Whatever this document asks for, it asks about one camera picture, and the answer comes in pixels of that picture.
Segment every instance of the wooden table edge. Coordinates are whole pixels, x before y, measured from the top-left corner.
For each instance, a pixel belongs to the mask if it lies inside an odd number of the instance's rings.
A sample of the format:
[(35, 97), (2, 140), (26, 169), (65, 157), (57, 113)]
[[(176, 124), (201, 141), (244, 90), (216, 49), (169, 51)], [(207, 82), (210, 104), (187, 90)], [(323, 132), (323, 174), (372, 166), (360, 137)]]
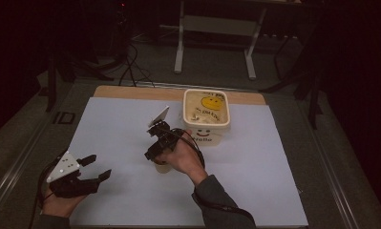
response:
[[(101, 85), (96, 88), (94, 97), (182, 101), (184, 92), (185, 89)], [(230, 104), (266, 105), (265, 98), (258, 93), (223, 92), (226, 93)]]

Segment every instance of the plastic container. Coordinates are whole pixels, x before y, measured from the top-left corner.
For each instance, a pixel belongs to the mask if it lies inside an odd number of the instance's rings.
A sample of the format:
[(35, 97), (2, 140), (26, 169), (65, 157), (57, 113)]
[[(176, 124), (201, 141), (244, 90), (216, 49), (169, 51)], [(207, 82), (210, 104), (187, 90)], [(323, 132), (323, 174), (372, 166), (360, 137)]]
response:
[(157, 169), (157, 171), (160, 174), (166, 174), (166, 173), (168, 173), (172, 169), (170, 164), (168, 164), (166, 162), (159, 163), (159, 162), (155, 162), (154, 161), (154, 165), (155, 165), (155, 168)]
[(183, 121), (198, 145), (216, 146), (230, 128), (228, 99), (221, 91), (189, 89), (184, 92)]

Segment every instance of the white table leg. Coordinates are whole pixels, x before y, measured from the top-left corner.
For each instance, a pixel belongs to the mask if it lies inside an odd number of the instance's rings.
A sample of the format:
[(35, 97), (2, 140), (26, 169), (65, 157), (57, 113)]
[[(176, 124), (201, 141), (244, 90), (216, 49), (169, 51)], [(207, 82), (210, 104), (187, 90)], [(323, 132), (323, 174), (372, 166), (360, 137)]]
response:
[(264, 22), (264, 19), (265, 19), (266, 11), (267, 11), (267, 8), (262, 9), (261, 16), (259, 18), (259, 21), (256, 23), (255, 31), (253, 32), (253, 35), (252, 35), (252, 41), (250, 43), (250, 46), (248, 49), (244, 51), (244, 59), (246, 61), (247, 74), (249, 75), (250, 80), (256, 79), (255, 68), (253, 66), (253, 60), (252, 60), (252, 53), (253, 53), (253, 50), (255, 49), (256, 41), (258, 40), (259, 32), (261, 31), (262, 23)]
[(179, 20), (179, 44), (176, 52), (175, 73), (181, 73), (181, 64), (183, 62), (183, 33), (184, 33), (184, 2), (180, 2), (180, 20)]

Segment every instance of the smiley face sticker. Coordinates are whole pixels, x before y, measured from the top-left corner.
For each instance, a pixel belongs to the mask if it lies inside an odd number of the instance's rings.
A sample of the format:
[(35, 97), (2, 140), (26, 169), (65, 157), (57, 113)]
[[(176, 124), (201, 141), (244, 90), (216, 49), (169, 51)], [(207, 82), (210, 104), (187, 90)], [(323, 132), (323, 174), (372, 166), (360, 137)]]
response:
[(222, 107), (222, 99), (217, 96), (208, 96), (201, 100), (201, 104), (205, 108), (219, 111)]
[(206, 136), (210, 136), (210, 132), (211, 132), (210, 130), (197, 130), (196, 135), (206, 137)]

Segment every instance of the cup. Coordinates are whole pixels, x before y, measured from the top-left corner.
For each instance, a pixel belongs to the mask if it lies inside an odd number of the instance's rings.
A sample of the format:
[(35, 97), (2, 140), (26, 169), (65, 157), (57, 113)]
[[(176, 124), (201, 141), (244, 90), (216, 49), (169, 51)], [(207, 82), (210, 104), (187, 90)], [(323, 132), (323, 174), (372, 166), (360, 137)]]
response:
[(155, 168), (157, 169), (157, 171), (160, 174), (166, 174), (166, 173), (168, 173), (172, 169), (172, 166), (170, 166), (170, 164), (168, 164), (168, 163), (166, 163), (164, 161), (157, 161), (157, 160), (155, 160), (154, 164), (155, 164)]

